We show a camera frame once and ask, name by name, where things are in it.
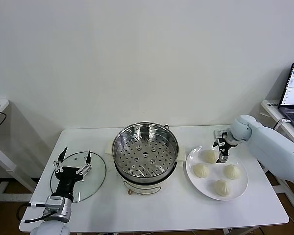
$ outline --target table leg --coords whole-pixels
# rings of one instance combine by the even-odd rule
[[[230,233],[229,229],[223,229],[224,235],[228,235]]]
[[[0,166],[13,178],[19,181],[29,191],[34,192],[37,184],[19,168],[14,162],[12,162],[1,150],[0,150]]]
[[[292,206],[294,207],[294,193],[292,192],[292,190],[290,189],[289,185],[286,183],[285,180],[281,180],[278,177],[275,177],[277,182],[279,182],[280,185],[276,185],[276,186],[272,186],[275,193],[285,193],[285,195],[287,196],[288,200],[290,201],[290,203],[292,204]]]
[[[250,227],[250,228],[237,228],[237,229],[232,229],[231,232],[229,232],[227,235],[245,235],[248,234],[249,232],[258,229],[259,226],[256,227]]]
[[[3,193],[9,182],[0,183],[0,202],[29,202],[32,193]]]

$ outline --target perforated steamer tray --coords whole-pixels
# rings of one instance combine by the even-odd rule
[[[141,122],[116,136],[112,155],[123,177],[138,184],[152,184],[174,170],[178,143],[168,127]]]

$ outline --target white table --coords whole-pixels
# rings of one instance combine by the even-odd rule
[[[213,131],[225,126],[171,127],[179,144],[188,154],[200,145],[212,145]],[[245,234],[264,225],[284,224],[289,218],[257,160],[243,145],[231,149],[241,156],[249,176],[245,194],[233,201],[217,201],[206,197],[192,186],[184,174],[184,167],[177,167],[153,195],[128,195],[127,189],[105,154],[108,143],[120,131],[118,128],[64,130],[49,158],[35,189],[32,201],[45,201],[51,194],[50,177],[53,160],[68,147],[67,156],[91,150],[106,162],[107,174],[101,188],[90,198],[72,204],[72,214],[67,226],[71,232],[146,232],[242,228]],[[42,215],[43,209],[27,208],[24,219]],[[41,222],[21,223],[20,230],[29,232]]]
[[[3,112],[9,105],[7,99],[0,99],[0,112]],[[1,150],[0,150],[0,166],[13,178],[19,181],[29,191],[34,192],[36,183],[19,168],[14,162],[12,162]],[[9,182],[0,183],[0,202],[26,202],[29,201],[31,193],[4,193],[4,190],[8,186]]]

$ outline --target baozi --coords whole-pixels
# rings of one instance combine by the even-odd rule
[[[209,168],[206,164],[198,163],[194,166],[194,173],[199,178],[206,178],[209,175]]]
[[[217,161],[217,153],[213,149],[205,150],[202,152],[203,158],[205,161],[209,163],[216,163]]]
[[[226,180],[218,180],[215,182],[214,184],[215,187],[215,191],[217,192],[217,194],[225,197],[230,195],[231,192],[231,188],[229,183]]]
[[[227,178],[236,180],[241,176],[241,169],[237,165],[227,165],[225,167],[224,173]]]

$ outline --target white robotic arm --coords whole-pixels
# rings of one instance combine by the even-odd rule
[[[218,133],[215,142],[220,150],[218,162],[226,162],[228,149],[244,142],[272,174],[294,183],[294,143],[280,133],[249,115],[241,115],[229,129]]]
[[[69,235],[70,230],[58,220],[49,220],[33,229],[30,235]]]

